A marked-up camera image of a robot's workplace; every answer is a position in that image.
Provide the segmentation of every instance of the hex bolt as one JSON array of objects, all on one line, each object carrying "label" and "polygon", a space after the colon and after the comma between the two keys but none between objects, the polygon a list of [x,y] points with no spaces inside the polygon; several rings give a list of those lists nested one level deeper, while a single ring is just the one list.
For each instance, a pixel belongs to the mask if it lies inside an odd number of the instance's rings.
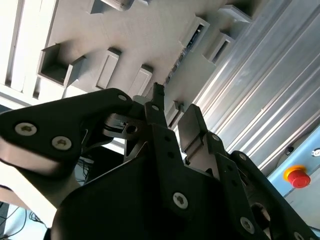
[{"label": "hex bolt", "polygon": [[56,136],[51,143],[54,148],[62,151],[69,150],[72,146],[71,140],[65,136]]},{"label": "hex bolt", "polygon": [[22,136],[32,136],[37,132],[36,126],[29,122],[22,122],[17,124],[14,127],[14,130],[17,134]]},{"label": "hex bolt", "polygon": [[123,101],[127,101],[127,98],[125,96],[123,96],[123,95],[118,95],[118,98],[123,100]]},{"label": "hex bolt", "polygon": [[239,157],[240,157],[242,160],[247,160],[246,156],[243,155],[242,153],[239,154]]},{"label": "hex bolt", "polygon": [[154,110],[159,111],[159,108],[158,108],[156,105],[152,105],[152,108],[153,108]]},{"label": "hex bolt", "polygon": [[183,195],[180,192],[175,192],[173,194],[173,202],[175,205],[177,205],[180,209],[187,209],[188,207],[188,200],[185,197],[185,195]]},{"label": "hex bolt", "polygon": [[214,139],[214,140],[216,140],[216,141],[220,141],[220,138],[219,138],[217,135],[212,134],[212,137],[213,137],[213,139]]},{"label": "hex bolt", "polygon": [[301,234],[300,233],[298,233],[298,232],[294,232],[294,237],[295,237],[295,239],[296,240],[305,240],[302,236],[301,236]]},{"label": "hex bolt", "polygon": [[252,222],[251,222],[248,218],[242,216],[242,217],[240,218],[240,223],[241,223],[242,227],[243,227],[248,233],[250,233],[250,234],[254,234],[254,233],[255,233],[255,227],[254,227],[254,225],[252,224]]}]

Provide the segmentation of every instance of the aluminum profile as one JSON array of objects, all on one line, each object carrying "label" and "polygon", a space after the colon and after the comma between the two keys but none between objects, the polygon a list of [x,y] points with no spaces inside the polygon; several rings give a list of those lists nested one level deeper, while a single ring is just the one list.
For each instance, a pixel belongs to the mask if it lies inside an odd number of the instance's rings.
[{"label": "aluminum profile", "polygon": [[265,175],[320,124],[319,13],[315,1],[269,1],[194,100],[226,150],[245,152]]}]

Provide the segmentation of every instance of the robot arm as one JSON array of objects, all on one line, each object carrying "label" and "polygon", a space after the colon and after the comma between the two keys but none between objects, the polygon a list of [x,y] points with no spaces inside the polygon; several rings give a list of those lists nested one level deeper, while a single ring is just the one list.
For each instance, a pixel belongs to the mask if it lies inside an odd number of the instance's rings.
[{"label": "robot arm", "polygon": [[[178,124],[184,163],[159,84],[144,105],[106,89],[0,121],[0,180],[49,239],[317,239],[248,156],[225,151],[193,104]],[[80,187],[79,157],[115,137],[126,139],[123,159],[106,150],[104,174]]]}]

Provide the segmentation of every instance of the white slot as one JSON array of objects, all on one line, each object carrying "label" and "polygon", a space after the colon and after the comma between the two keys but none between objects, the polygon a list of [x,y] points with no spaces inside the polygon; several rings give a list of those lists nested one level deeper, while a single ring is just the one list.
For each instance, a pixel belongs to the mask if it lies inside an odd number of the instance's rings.
[{"label": "white slot", "polygon": [[221,61],[223,55],[225,55],[226,50],[230,47],[230,43],[233,41],[234,40],[231,37],[220,32],[214,42],[208,45],[203,56],[208,61],[217,65]]},{"label": "white slot", "polygon": [[98,79],[95,85],[95,88],[106,89],[108,86],[108,83],[112,77],[112,74],[114,73],[114,70],[117,66],[119,60],[119,55],[107,50],[105,54],[105,58],[102,61],[100,68],[99,68],[99,75]]},{"label": "white slot", "polygon": [[129,90],[128,95],[132,98],[135,95],[142,95],[152,77],[152,72],[144,68],[140,68],[134,82]]},{"label": "white slot", "polygon": [[199,33],[199,36],[197,36],[196,41],[192,44],[190,51],[193,51],[199,45],[201,39],[206,34],[210,24],[205,20],[203,20],[202,18],[196,16],[194,20],[191,22],[191,24],[183,32],[183,35],[180,39],[180,43],[186,48],[189,45],[190,41],[192,40],[194,34],[196,33],[200,25],[202,25],[203,27],[201,29],[201,32]]}]

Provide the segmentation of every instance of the electrical wire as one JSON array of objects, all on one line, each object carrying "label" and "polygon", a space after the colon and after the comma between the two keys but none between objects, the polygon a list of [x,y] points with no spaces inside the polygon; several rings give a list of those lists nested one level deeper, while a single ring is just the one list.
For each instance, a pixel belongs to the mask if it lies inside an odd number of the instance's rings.
[{"label": "electrical wire", "polygon": [[10,218],[17,210],[18,210],[18,208],[20,208],[19,206],[13,211],[13,213],[11,213],[2,223],[0,223],[0,226],[2,225],[2,224],[4,224],[5,223],[5,221],[7,221],[7,219],[8,218]]},{"label": "electrical wire", "polygon": [[41,221],[40,218],[33,211],[29,213],[29,219],[36,223],[43,224],[47,228],[46,224],[43,221]]},{"label": "electrical wire", "polygon": [[19,231],[15,232],[14,234],[9,235],[9,236],[0,237],[0,240],[1,240],[1,239],[9,239],[10,237],[12,237],[12,236],[20,233],[20,232],[24,229],[24,227],[25,227],[25,225],[26,225],[26,222],[27,222],[27,210],[24,210],[24,211],[25,211],[25,218],[24,218],[24,223],[23,223],[23,226],[21,227],[21,229],[20,229]]}]

